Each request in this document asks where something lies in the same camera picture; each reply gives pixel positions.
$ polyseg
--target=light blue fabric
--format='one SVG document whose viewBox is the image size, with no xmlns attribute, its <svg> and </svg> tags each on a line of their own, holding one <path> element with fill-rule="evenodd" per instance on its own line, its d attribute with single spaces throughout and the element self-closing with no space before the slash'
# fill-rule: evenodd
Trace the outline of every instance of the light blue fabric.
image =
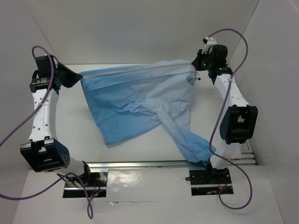
<svg viewBox="0 0 299 224">
<path fill-rule="evenodd" d="M 205 163 L 211 156 L 208 141 L 190 132 L 188 106 L 196 71 L 188 61 L 93 70 L 82 75 L 87 104 L 106 145 L 136 137 L 162 123 L 189 162 Z"/>
</svg>

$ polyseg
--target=cable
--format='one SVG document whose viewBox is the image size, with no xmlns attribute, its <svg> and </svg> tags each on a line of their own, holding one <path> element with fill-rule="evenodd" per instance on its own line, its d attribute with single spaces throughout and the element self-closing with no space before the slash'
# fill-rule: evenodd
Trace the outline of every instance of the cable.
<svg viewBox="0 0 299 224">
<path fill-rule="evenodd" d="M 34 59 L 36 59 L 36 56 L 34 54 L 34 50 L 36 48 L 40 48 L 42 49 L 46 55 L 48 56 L 49 60 L 50 60 L 50 64 L 51 64 L 51 77 L 50 77 L 50 82 L 49 82 L 49 86 L 47 88 L 47 91 L 46 91 L 46 94 L 45 96 L 43 97 L 41 103 L 37 106 L 37 108 L 28 116 L 26 117 L 18 126 L 16 126 L 1 142 L 0 142 L 0 147 L 20 128 L 22 127 L 27 121 L 29 121 L 38 111 L 39 109 L 42 107 L 42 105 L 44 104 L 44 102 L 46 101 L 49 93 L 50 93 L 50 90 L 52 88 L 52 84 L 53 84 L 53 79 L 54 79 L 54 64 L 53 64 L 53 61 L 52 61 L 52 58 L 51 58 L 51 55 L 50 53 L 43 47 L 41 46 L 34 46 L 31 50 L 32 52 L 32 56 Z M 86 199 L 87 199 L 87 202 L 88 202 L 88 206 L 87 206 L 87 214 L 88 214 L 88 217 L 90 219 L 93 218 L 93 208 L 92 208 L 92 205 L 91 205 L 91 200 L 89 199 L 88 197 L 88 193 L 86 191 L 86 188 L 81 180 L 81 178 L 74 174 L 74 173 L 68 173 L 66 175 L 63 175 L 63 176 L 60 176 L 60 178 L 58 180 L 56 180 L 54 183 L 52 183 L 50 186 L 48 186 L 47 188 L 45 188 L 44 190 L 34 194 L 34 195 L 31 195 L 31 196 L 26 196 L 26 197 L 9 197 L 9 196 L 6 196 L 6 195 L 3 195 L 0 193 L 0 198 L 3 198 L 3 199 L 6 199 L 6 200 L 11 200 L 11 201 L 21 201 L 21 200 L 27 200 L 27 199 L 31 199 L 33 197 L 36 197 L 36 196 L 39 196 L 41 195 L 42 193 L 44 193 L 45 191 L 49 190 L 50 188 L 52 188 L 55 184 L 57 184 L 59 181 L 61 181 L 62 179 L 64 179 L 65 177 L 69 176 L 69 175 L 73 175 L 79 182 L 80 184 L 82 185 L 82 188 L 83 188 L 83 191 L 84 191 L 84 194 L 86 196 Z"/>
<path fill-rule="evenodd" d="M 248 183 L 249 183 L 249 187 L 250 187 L 250 197 L 249 197 L 249 200 L 248 200 L 243 206 L 241 206 L 241 207 L 236 207 L 236 208 L 235 208 L 235 207 L 231 207 L 231 206 L 229 206 L 229 205 L 227 205 L 227 204 L 225 204 L 225 203 L 223 202 L 223 200 L 221 199 L 221 192 L 222 192 L 224 189 L 226 189 L 226 188 L 222 188 L 222 189 L 219 191 L 219 194 L 218 194 L 218 196 L 219 196 L 219 200 L 221 201 L 221 203 L 222 203 L 225 207 L 227 207 L 227 208 L 229 208 L 229 209 L 233 209 L 233 210 L 240 210 L 240 209 L 243 209 L 243 208 L 247 207 L 247 206 L 250 204 L 250 202 L 251 202 L 251 199 L 252 199 L 252 184 L 251 184 L 251 180 L 250 180 L 249 176 L 245 173 L 245 171 L 244 171 L 241 167 L 239 167 L 237 164 L 235 164 L 234 162 L 228 160 L 227 158 L 225 158 L 225 157 L 223 157 L 223 156 L 221 156 L 221 155 L 218 155 L 217 153 L 213 152 L 213 150 L 212 150 L 212 141 L 213 141 L 214 135 L 215 135 L 215 133 L 216 133 L 217 126 L 219 125 L 221 116 L 222 116 L 222 114 L 223 114 L 223 111 L 224 111 L 224 108 L 225 108 L 226 101 L 228 100 L 229 91 L 230 91 L 230 88 L 231 88 L 231 85 L 232 85 L 232 78 L 235 76 L 235 73 L 241 68 L 241 66 L 244 64 L 244 62 L 245 62 L 245 60 L 246 60 L 246 58 L 247 58 L 247 55 L 248 55 L 248 43 L 247 43 L 245 37 L 244 37 L 239 31 L 237 31 L 237 30 L 235 30 L 235 29 L 231 29 L 231 28 L 220 29 L 220 30 L 218 30 L 218 31 L 216 31 L 216 32 L 214 32 L 214 33 L 212 33 L 212 34 L 209 35 L 208 37 L 211 37 L 211 36 L 213 36 L 213 35 L 215 35 L 215 34 L 217 34 L 217 33 L 219 33 L 219 32 L 222 32 L 222 31 L 232 31 L 232 32 L 237 33 L 237 34 L 243 39 L 243 41 L 244 41 L 244 43 L 245 43 L 245 46 L 246 46 L 246 53 L 245 53 L 245 56 L 244 56 L 242 62 L 241 62 L 240 65 L 234 70 L 234 72 L 233 72 L 233 74 L 231 75 L 231 78 L 230 78 L 230 80 L 229 80 L 228 91 L 227 91 L 227 93 L 226 93 L 226 95 L 225 95 L 225 98 L 224 98 L 224 101 L 223 101 L 223 104 L 222 104 L 222 107 L 221 107 L 221 110 L 220 110 L 218 119 L 217 119 L 217 121 L 216 121 L 215 127 L 214 127 L 213 132 L 212 132 L 212 135 L 211 135 L 211 139 L 210 139 L 210 143 L 209 143 L 209 149 L 210 149 L 210 152 L 211 152 L 213 155 L 218 156 L 219 158 L 221 158 L 221 159 L 223 159 L 223 160 L 225 160 L 225 161 L 228 161 L 230 164 L 233 164 L 235 167 L 237 167 L 237 168 L 238 168 L 242 173 L 244 173 L 244 175 L 246 176 L 246 178 L 247 178 L 247 180 L 248 180 Z"/>
</svg>

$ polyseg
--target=white wall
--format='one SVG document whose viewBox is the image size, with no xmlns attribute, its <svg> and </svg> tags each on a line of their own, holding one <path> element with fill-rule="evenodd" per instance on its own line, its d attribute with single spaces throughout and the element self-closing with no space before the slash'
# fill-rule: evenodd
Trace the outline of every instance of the white wall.
<svg viewBox="0 0 299 224">
<path fill-rule="evenodd" d="M 243 32 L 258 0 L 24 0 L 65 64 L 193 60 L 202 39 Z M 219 35 L 230 49 L 238 36 Z"/>
<path fill-rule="evenodd" d="M 33 110 L 29 89 L 36 69 L 31 56 L 33 45 L 51 51 L 38 26 L 21 0 L 0 1 L 0 139 L 3 139 Z M 20 154 L 20 144 L 28 140 L 31 122 L 0 148 L 0 193 L 21 196 L 29 170 Z M 2 224 L 13 221 L 18 201 L 0 198 Z"/>
<path fill-rule="evenodd" d="M 236 80 L 259 109 L 250 141 L 266 165 L 286 224 L 298 223 L 299 196 L 299 1 L 261 0 L 245 31 L 249 56 Z M 239 43 L 231 61 L 244 54 Z"/>
</svg>

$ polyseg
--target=purple cable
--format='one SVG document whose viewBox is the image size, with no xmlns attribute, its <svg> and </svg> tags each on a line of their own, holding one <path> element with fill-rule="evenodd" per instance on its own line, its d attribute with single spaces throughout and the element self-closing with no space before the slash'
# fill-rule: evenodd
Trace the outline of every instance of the purple cable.
<svg viewBox="0 0 299 224">
<path fill-rule="evenodd" d="M 221 201 L 221 203 L 222 203 L 225 207 L 227 207 L 227 208 L 229 208 L 229 209 L 233 209 L 233 210 L 239 210 L 239 209 L 243 209 L 243 208 L 247 207 L 247 206 L 250 204 L 250 202 L 251 202 L 251 199 L 252 199 L 252 184 L 251 184 L 251 180 L 250 180 L 249 176 L 245 173 L 245 171 L 244 171 L 240 166 L 238 166 L 238 165 L 235 164 L 234 162 L 228 160 L 227 158 L 225 158 L 225 157 L 223 157 L 223 156 L 221 156 L 221 155 L 218 155 L 218 154 L 216 154 L 215 152 L 213 152 L 213 150 L 212 150 L 212 141 L 213 141 L 214 135 L 215 135 L 215 133 L 216 133 L 217 126 L 219 125 L 221 116 L 222 116 L 222 114 L 223 114 L 223 111 L 224 111 L 224 108 L 225 108 L 226 101 L 228 100 L 228 95 L 229 95 L 229 91 L 230 91 L 231 84 L 232 84 L 232 83 L 231 83 L 231 82 L 232 82 L 232 78 L 235 76 L 235 73 L 241 68 L 241 66 L 244 64 L 244 62 L 245 62 L 245 60 L 246 60 L 246 58 L 247 58 L 247 55 L 248 55 L 248 43 L 247 43 L 245 37 L 244 37 L 239 31 L 237 31 L 237 30 L 235 30 L 235 29 L 230 29 L 230 28 L 220 29 L 220 30 L 218 30 L 218 31 L 216 31 L 216 32 L 214 32 L 214 33 L 212 33 L 211 35 L 209 35 L 209 37 L 211 37 L 211 36 L 213 36 L 213 35 L 215 35 L 215 34 L 217 34 L 217 33 L 219 33 L 219 32 L 222 32 L 222 31 L 232 31 L 232 32 L 237 33 L 237 34 L 244 40 L 244 43 L 245 43 L 245 45 L 246 45 L 246 53 L 245 53 L 245 56 L 244 56 L 242 62 L 240 63 L 240 65 L 236 68 L 236 70 L 234 70 L 233 74 L 231 75 L 231 79 L 230 79 L 229 84 L 228 84 L 228 91 L 227 91 L 227 93 L 226 93 L 226 95 L 225 95 L 225 98 L 224 98 L 224 101 L 223 101 L 223 104 L 222 104 L 222 107 L 221 107 L 221 110 L 220 110 L 218 119 L 217 119 L 217 121 L 216 121 L 214 130 L 213 130 L 212 135 L 211 135 L 209 148 L 210 148 L 210 152 L 211 152 L 212 154 L 214 154 L 215 156 L 218 156 L 219 158 L 221 158 L 221 159 L 223 159 L 223 160 L 225 160 L 225 161 L 228 161 L 229 163 L 231 163 L 231 164 L 233 164 L 235 167 L 237 167 L 239 170 L 241 170 L 241 172 L 244 173 L 244 175 L 246 176 L 246 178 L 247 178 L 247 180 L 248 180 L 249 187 L 250 187 L 250 197 L 249 197 L 249 200 L 248 200 L 243 206 L 241 206 L 241 207 L 234 208 L 234 207 L 230 207 L 230 206 L 228 206 L 227 204 L 225 204 L 225 203 L 223 202 L 223 200 L 221 199 L 221 193 L 222 193 L 222 191 L 223 191 L 224 189 L 226 189 L 226 188 L 222 188 L 222 189 L 219 191 L 219 195 L 218 195 L 218 196 L 219 196 L 219 200 Z"/>
<path fill-rule="evenodd" d="M 10 136 L 12 136 L 20 127 L 22 127 L 27 121 L 29 121 L 37 112 L 38 110 L 42 107 L 43 103 L 46 101 L 49 93 L 50 93 L 50 90 L 51 90 L 51 87 L 52 87 L 52 84 L 53 84 L 53 79 L 54 79 L 54 64 L 53 64 L 53 61 L 52 61 L 52 58 L 51 58 L 51 55 L 50 53 L 43 47 L 41 46 L 34 46 L 32 48 L 32 56 L 34 59 L 36 59 L 36 56 L 34 54 L 34 50 L 36 48 L 40 48 L 42 49 L 46 55 L 48 56 L 49 60 L 50 60 L 50 64 L 51 64 L 51 78 L 50 78 L 50 82 L 49 82 L 49 86 L 47 88 L 47 91 L 46 91 L 46 94 L 45 96 L 43 97 L 41 103 L 37 106 L 37 108 L 27 117 L 25 118 L 17 127 L 15 127 L 1 142 L 0 142 L 0 147 L 10 138 Z M 87 206 L 87 214 L 88 214 L 88 217 L 90 219 L 93 218 L 93 208 L 92 208 L 92 205 L 91 205 L 91 200 L 89 199 L 88 197 L 88 193 L 86 191 L 86 188 L 82 182 L 82 180 L 80 179 L 80 177 L 74 173 L 68 173 L 64 176 L 61 176 L 58 180 L 56 180 L 54 183 L 52 183 L 50 186 L 48 186 L 47 188 L 45 188 L 44 190 L 34 194 L 34 195 L 31 195 L 31 196 L 26 196 L 26 197 L 9 197 L 9 196 L 6 196 L 6 195 L 3 195 L 0 193 L 0 198 L 3 198 L 3 199 L 7 199 L 7 200 L 11 200 L 11 201 L 20 201 L 20 200 L 27 200 L 27 199 L 31 199 L 33 197 L 36 197 L 36 196 L 39 196 L 41 195 L 42 193 L 44 193 L 45 191 L 49 190 L 50 188 L 52 188 L 55 184 L 57 184 L 59 181 L 61 181 L 62 179 L 64 179 L 65 177 L 69 176 L 69 175 L 73 175 L 75 176 L 76 179 L 78 179 L 78 181 L 80 182 L 82 188 L 83 188 L 83 191 L 84 191 L 84 194 L 87 198 L 87 202 L 88 202 L 88 206 Z"/>
</svg>

